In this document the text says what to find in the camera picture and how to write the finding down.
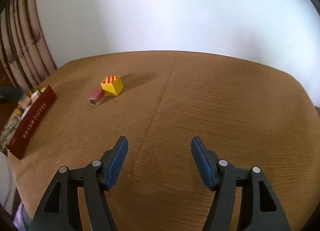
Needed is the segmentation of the red beige cosmetic box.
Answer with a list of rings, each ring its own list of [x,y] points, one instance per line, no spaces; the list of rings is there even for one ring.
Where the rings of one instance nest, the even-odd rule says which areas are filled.
[[[23,94],[18,101],[18,107],[21,110],[25,110],[31,104],[31,98],[26,94]]]

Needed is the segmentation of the pink lip gloss tube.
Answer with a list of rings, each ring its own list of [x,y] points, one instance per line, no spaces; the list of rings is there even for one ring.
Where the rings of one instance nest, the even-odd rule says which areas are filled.
[[[101,104],[104,97],[105,97],[104,90],[102,89],[101,85],[98,85],[87,97],[87,99],[89,100],[90,104],[94,106],[98,106],[99,104]]]

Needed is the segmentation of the clear plastic card case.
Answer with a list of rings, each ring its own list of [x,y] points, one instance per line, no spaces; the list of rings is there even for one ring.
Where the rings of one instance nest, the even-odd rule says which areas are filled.
[[[8,120],[7,124],[4,126],[1,132],[1,148],[2,149],[4,149],[10,143],[20,122],[21,122],[21,117],[19,115],[15,115],[14,117]]]

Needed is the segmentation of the brown table cloth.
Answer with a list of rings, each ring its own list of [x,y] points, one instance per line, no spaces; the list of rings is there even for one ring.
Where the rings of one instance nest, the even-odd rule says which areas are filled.
[[[87,97],[111,75],[123,90],[101,104]],[[119,230],[201,230],[213,192],[190,143],[234,166],[258,166],[292,230],[319,204],[319,116],[291,75],[242,59],[188,52],[133,52],[82,58],[45,80],[57,100],[24,157],[9,156],[30,216],[61,166],[88,165],[120,136],[129,151],[106,193]]]

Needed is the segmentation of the beige patterned curtain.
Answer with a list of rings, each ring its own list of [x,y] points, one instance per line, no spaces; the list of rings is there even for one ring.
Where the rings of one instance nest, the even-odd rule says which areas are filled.
[[[12,84],[24,89],[56,71],[36,0],[1,0],[1,63]]]

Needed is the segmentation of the yellow red striped cube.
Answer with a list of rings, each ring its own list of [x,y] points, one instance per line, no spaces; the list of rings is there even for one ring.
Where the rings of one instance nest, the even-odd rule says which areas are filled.
[[[123,84],[119,75],[111,75],[100,84],[106,96],[118,96],[123,90]]]

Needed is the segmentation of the red gold toffee tin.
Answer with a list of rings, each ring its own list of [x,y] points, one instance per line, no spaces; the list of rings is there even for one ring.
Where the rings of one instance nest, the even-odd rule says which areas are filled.
[[[9,119],[15,115],[19,115],[21,122],[10,143],[4,149],[1,148],[1,153],[5,155],[11,153],[19,160],[23,158],[27,145],[36,128],[57,99],[56,93],[49,85],[36,89],[29,97],[31,98],[31,104],[25,110],[21,110],[17,106],[10,115]]]

